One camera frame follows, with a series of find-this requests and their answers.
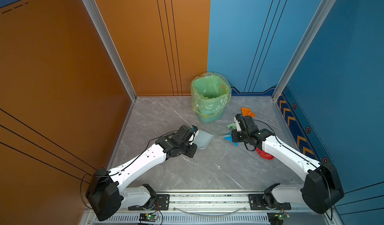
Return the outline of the grey-green hand brush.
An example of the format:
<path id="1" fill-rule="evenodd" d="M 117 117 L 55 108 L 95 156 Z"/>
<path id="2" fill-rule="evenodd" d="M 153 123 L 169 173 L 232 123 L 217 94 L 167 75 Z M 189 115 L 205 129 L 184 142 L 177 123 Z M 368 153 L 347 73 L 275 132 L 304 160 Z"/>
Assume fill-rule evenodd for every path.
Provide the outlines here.
<path id="1" fill-rule="evenodd" d="M 222 137 L 231 137 L 232 136 L 232 133 L 231 132 L 228 132 L 228 133 L 225 133 L 222 135 Z"/>

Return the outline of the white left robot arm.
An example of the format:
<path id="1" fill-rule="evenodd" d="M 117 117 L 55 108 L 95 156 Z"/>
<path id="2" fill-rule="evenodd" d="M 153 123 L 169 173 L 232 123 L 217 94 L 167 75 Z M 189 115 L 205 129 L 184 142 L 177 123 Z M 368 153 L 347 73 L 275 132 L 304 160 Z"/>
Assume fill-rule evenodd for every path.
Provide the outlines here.
<path id="1" fill-rule="evenodd" d="M 85 196 L 98 220 L 105 221 L 118 210 L 130 207 L 154 209 L 157 194 L 150 185 L 143 184 L 137 188 L 130 188 L 129 185 L 170 158 L 180 155 L 193 158 L 197 150 L 194 141 L 198 134 L 198 127 L 183 125 L 177 131 L 151 139 L 144 151 L 130 161 L 109 170 L 97 170 Z"/>

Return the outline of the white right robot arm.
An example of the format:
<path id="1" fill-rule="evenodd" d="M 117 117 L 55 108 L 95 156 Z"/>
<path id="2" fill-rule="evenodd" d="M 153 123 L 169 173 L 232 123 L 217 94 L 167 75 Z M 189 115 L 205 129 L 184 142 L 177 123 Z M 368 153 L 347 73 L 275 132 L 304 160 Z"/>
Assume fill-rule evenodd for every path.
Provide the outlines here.
<path id="1" fill-rule="evenodd" d="M 250 116 L 237 114 L 236 128 L 231 131 L 235 143 L 253 146 L 278 159 L 297 174 L 303 185 L 282 185 L 276 183 L 264 191 L 264 204 L 278 209 L 282 204 L 305 204 L 312 211 L 324 214 L 331 211 L 345 193 L 337 168 L 330 162 L 319 162 L 293 149 L 279 139 L 272 129 L 258 129 Z"/>

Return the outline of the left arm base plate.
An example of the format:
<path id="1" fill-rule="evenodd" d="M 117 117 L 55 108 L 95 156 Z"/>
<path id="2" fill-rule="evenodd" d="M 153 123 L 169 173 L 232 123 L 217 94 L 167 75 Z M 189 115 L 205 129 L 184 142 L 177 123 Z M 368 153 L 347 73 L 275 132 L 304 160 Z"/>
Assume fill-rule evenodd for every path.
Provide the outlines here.
<path id="1" fill-rule="evenodd" d="M 143 206 L 131 206 L 129 211 L 154 211 L 160 209 L 160 211 L 167 211 L 170 205 L 169 194 L 157 194 L 156 197 L 151 197 L 150 200 Z"/>

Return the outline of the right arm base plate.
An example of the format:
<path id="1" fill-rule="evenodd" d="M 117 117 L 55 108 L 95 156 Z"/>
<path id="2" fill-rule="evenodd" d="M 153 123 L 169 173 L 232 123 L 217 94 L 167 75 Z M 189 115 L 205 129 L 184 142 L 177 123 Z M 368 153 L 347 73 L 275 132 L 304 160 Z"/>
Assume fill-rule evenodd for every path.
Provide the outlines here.
<path id="1" fill-rule="evenodd" d="M 290 203 L 278 203 L 269 194 L 249 194 L 249 204 L 251 210 L 291 210 Z"/>

